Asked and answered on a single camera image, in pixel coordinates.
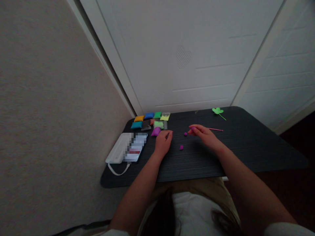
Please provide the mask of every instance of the heart design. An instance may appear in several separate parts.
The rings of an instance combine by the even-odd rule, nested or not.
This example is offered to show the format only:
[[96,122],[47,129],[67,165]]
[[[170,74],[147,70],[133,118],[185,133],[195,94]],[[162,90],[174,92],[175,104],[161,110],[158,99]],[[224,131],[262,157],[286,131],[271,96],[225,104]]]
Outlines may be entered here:
[[190,62],[192,57],[191,51],[185,51],[185,48],[180,45],[177,48],[176,58],[177,58],[177,65],[180,69],[184,69],[188,63]]
[[164,97],[165,97],[165,94],[163,92],[154,89],[153,90],[153,95],[154,95],[156,103],[163,102]]
[[212,111],[216,113],[217,115],[219,115],[220,113],[223,113],[223,110],[221,110],[221,108],[216,108],[216,109],[212,108]]

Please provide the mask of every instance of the person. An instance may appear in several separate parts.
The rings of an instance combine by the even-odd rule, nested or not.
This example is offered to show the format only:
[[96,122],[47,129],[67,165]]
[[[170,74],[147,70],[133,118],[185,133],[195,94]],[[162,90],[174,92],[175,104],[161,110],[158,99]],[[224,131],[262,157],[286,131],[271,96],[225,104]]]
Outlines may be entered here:
[[[189,126],[218,157],[244,210],[262,235],[315,235],[299,226],[270,188],[202,125]],[[173,132],[161,131],[155,150],[120,202],[102,236],[243,235],[222,178],[156,184]]]

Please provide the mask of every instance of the purple clay piece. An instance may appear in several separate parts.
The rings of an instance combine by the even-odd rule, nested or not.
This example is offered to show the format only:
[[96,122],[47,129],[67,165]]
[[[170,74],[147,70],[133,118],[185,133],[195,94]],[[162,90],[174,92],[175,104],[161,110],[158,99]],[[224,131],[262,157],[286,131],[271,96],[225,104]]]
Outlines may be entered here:
[[155,127],[151,136],[158,136],[159,133],[161,132],[161,128],[160,127]]

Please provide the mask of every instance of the khaki pants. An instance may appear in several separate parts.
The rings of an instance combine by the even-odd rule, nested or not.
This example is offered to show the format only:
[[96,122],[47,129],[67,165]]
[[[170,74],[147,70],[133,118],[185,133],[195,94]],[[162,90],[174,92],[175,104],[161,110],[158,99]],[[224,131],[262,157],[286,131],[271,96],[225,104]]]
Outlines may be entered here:
[[221,177],[156,183],[152,193],[152,202],[157,200],[170,187],[173,188],[173,193],[190,192],[212,200],[221,207],[232,222],[241,226],[232,197],[224,186]]

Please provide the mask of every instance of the white cable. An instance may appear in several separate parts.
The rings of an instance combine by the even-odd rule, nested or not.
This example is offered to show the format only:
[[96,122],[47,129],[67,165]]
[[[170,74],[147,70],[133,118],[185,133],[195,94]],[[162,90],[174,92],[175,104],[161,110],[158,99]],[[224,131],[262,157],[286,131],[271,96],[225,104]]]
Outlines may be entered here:
[[108,163],[107,165],[108,165],[109,169],[111,170],[111,172],[112,172],[114,175],[117,175],[117,176],[124,174],[124,173],[128,170],[128,168],[129,168],[129,166],[130,166],[130,164],[128,164],[127,167],[126,167],[126,169],[124,170],[124,172],[122,172],[121,174],[117,174],[117,173],[112,169],[111,164]]

